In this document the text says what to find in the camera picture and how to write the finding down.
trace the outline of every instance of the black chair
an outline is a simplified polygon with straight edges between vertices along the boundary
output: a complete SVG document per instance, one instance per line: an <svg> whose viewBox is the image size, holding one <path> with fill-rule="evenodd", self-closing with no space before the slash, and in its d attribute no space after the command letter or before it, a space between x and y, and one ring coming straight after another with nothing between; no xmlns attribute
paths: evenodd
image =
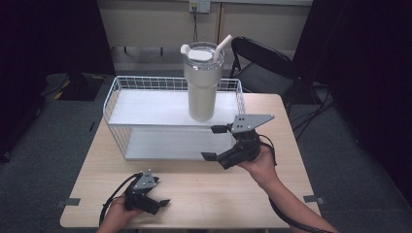
<svg viewBox="0 0 412 233"><path fill-rule="evenodd" d="M244 92L279 94L289 113L299 85L292 61L281 52L246 37L234 38L231 47L234 62L230 78L240 80ZM250 63L242 68L239 56Z"/></svg>

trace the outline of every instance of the plastic tumbler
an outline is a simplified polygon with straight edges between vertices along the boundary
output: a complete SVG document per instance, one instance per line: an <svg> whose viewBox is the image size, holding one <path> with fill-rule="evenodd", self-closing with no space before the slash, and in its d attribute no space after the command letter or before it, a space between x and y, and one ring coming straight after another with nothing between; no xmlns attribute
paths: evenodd
<svg viewBox="0 0 412 233"><path fill-rule="evenodd" d="M201 51L201 54L210 52L215 56L217 45L198 42L190 45L190 49ZM223 75L224 51L221 50L218 59L203 60L189 58L184 55L184 75L188 81L189 115L198 121L205 121L213 117L215 111L218 82Z"/></svg>

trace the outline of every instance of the wall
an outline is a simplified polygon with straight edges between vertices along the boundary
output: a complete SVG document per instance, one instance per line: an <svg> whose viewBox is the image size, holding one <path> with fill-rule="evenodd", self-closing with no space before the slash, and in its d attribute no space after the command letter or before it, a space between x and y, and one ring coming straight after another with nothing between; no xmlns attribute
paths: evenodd
<svg viewBox="0 0 412 233"><path fill-rule="evenodd" d="M263 2L269 3L213 1L210 14L196 15L197 40L218 43L231 34L251 37L277 50L295 50L309 1ZM178 47L193 41L188 1L105 0L98 4L111 47Z"/></svg>

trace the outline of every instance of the forearm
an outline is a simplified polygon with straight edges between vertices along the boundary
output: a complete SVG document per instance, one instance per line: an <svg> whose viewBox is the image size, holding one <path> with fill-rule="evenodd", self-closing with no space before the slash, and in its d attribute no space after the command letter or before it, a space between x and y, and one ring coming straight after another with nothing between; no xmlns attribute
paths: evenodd
<svg viewBox="0 0 412 233"><path fill-rule="evenodd" d="M307 226L337 232L326 220L303 204L280 180L259 185L285 216ZM291 226L291 228L293 232L302 232L295 227Z"/></svg>

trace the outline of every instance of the black backdrop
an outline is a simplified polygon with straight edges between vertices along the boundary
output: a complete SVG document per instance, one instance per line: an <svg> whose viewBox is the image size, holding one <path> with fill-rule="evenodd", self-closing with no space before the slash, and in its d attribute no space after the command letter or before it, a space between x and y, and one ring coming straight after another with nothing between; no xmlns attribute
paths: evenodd
<svg viewBox="0 0 412 233"><path fill-rule="evenodd" d="M306 83L332 86L360 145L410 205L411 26L410 1L314 0L293 60Z"/></svg>
<svg viewBox="0 0 412 233"><path fill-rule="evenodd" d="M96 1L0 2L0 156L34 117L46 77L73 70L115 75Z"/></svg>

